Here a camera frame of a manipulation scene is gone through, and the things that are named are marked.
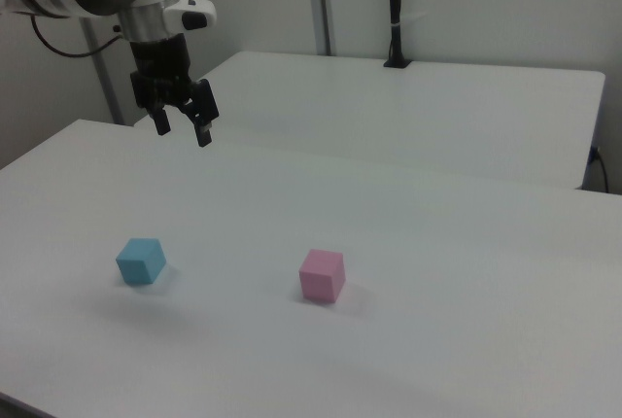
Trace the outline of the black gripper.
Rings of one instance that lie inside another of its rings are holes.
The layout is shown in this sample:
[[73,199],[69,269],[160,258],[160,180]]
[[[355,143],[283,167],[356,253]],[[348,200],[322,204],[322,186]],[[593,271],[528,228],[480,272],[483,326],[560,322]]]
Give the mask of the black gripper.
[[181,108],[192,122],[198,146],[209,145],[210,128],[219,117],[219,110],[209,82],[204,79],[193,82],[190,78],[186,36],[178,34],[150,43],[132,42],[130,48],[136,63],[136,70],[130,74],[134,98],[139,108],[152,110],[157,134],[163,136],[171,127],[165,110],[155,109],[156,105],[172,105]]

